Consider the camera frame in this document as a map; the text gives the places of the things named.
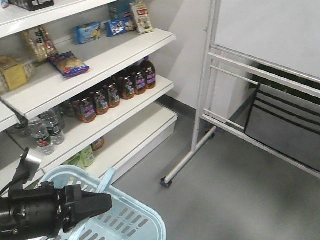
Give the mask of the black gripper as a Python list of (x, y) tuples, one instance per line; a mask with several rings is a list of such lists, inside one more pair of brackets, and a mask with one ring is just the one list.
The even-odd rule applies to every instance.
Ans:
[(85, 192), (80, 185), (58, 189), (43, 182), (34, 190), (14, 190), (7, 198), (7, 237), (54, 238), (112, 207), (110, 194)]

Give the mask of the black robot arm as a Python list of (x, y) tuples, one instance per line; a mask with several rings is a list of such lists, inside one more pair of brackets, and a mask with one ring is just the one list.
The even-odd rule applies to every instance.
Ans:
[(79, 184), (55, 188), (53, 182), (42, 182), (37, 189), (14, 190), (0, 199), (0, 238), (55, 238), (112, 207), (108, 193), (83, 191)]

